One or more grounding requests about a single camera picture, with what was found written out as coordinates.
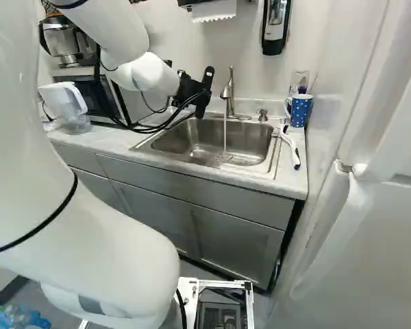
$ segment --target coffee maker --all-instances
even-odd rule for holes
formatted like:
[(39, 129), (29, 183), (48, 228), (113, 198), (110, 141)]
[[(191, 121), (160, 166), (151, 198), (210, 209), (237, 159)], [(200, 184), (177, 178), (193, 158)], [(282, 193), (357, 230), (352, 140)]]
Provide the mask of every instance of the coffee maker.
[(62, 69), (94, 66), (96, 43), (63, 14), (49, 14), (38, 25), (42, 48)]

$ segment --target floor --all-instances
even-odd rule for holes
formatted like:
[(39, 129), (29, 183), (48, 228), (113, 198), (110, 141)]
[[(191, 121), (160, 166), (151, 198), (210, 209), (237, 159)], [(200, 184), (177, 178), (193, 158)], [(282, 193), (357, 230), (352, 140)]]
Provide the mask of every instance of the floor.
[[(186, 261), (181, 261), (181, 276), (194, 277), (206, 280), (224, 280), (213, 273), (205, 271)], [(28, 306), (34, 310), (39, 310), (42, 317), (47, 318), (52, 323), (52, 329), (77, 329), (81, 320), (58, 310), (51, 305), (42, 294), (40, 285), (37, 282), (26, 284), (11, 300), (10, 303)], [(254, 324), (256, 329), (263, 329), (266, 315), (270, 307), (270, 298), (265, 295), (255, 293), (254, 297)], [(103, 329), (103, 327), (91, 324), (89, 329)]]

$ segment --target paper towel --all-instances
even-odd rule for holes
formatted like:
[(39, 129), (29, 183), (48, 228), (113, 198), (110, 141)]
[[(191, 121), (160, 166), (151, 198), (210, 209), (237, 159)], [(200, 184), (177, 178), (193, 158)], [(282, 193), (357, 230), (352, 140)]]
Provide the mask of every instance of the paper towel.
[(193, 23), (230, 19), (236, 15), (237, 0), (213, 0), (196, 3), (191, 7)]

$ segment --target countertop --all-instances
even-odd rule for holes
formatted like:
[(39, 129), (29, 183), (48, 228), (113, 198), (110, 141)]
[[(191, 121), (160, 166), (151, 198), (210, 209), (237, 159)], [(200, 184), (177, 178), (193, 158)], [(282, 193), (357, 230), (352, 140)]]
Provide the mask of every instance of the countertop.
[(82, 135), (68, 135), (61, 130), (47, 134), (51, 141), (72, 147), (79, 147), (96, 154), (131, 161), (150, 167), (166, 169), (198, 178), (213, 180), (274, 195), (305, 200), (308, 195), (308, 174), (306, 167), (306, 142), (304, 130), (289, 127), (288, 135), (293, 138), (301, 158), (300, 170), (295, 171), (290, 156), (290, 147), (283, 142), (275, 179), (253, 177), (223, 169), (209, 168), (193, 163), (184, 163), (150, 154), (131, 151), (130, 148), (149, 137), (129, 130), (94, 125), (90, 132)]

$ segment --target faucet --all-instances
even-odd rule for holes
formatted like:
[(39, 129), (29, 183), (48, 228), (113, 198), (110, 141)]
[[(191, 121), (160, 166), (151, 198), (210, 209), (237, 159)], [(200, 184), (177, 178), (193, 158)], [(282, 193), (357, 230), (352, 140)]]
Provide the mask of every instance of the faucet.
[(227, 84), (221, 92), (221, 99), (227, 101), (227, 109), (225, 116), (229, 119), (238, 119), (238, 120), (251, 120), (251, 117), (247, 115), (240, 115), (234, 112), (234, 79), (233, 79), (233, 67), (230, 66), (230, 78), (228, 79)]
[(260, 122), (268, 121), (268, 110), (264, 110), (263, 108), (261, 108), (260, 110), (258, 110), (258, 114), (260, 114), (258, 119)]

